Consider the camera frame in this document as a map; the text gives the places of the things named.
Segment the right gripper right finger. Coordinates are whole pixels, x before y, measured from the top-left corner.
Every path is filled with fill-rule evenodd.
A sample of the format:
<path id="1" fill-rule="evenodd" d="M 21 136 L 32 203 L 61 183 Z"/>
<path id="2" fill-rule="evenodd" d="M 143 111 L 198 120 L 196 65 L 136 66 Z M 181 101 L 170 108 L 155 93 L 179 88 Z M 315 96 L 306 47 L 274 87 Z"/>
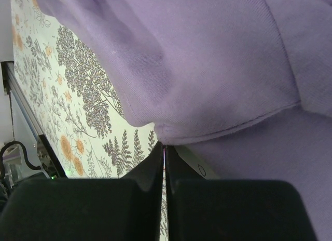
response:
<path id="1" fill-rule="evenodd" d="M 298 191 L 280 180 L 206 179 L 164 149 L 169 240 L 316 240 Z"/>

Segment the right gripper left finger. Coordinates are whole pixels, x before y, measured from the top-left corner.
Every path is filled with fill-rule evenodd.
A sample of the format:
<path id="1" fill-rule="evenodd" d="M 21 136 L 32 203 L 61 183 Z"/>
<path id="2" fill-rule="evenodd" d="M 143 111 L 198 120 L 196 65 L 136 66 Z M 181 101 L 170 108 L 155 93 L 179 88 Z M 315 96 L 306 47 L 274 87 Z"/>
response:
<path id="1" fill-rule="evenodd" d="M 1 240 L 158 240 L 163 147 L 119 179 L 28 179 L 1 213 Z"/>

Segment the purple t shirt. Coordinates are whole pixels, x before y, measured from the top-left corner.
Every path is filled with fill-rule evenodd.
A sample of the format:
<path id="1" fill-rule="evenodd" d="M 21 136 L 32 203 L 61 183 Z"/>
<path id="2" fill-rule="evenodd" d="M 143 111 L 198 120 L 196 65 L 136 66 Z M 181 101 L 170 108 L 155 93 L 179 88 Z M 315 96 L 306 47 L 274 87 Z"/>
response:
<path id="1" fill-rule="evenodd" d="M 331 240 L 331 0 L 36 0 L 134 127 L 225 178 L 279 179 Z"/>

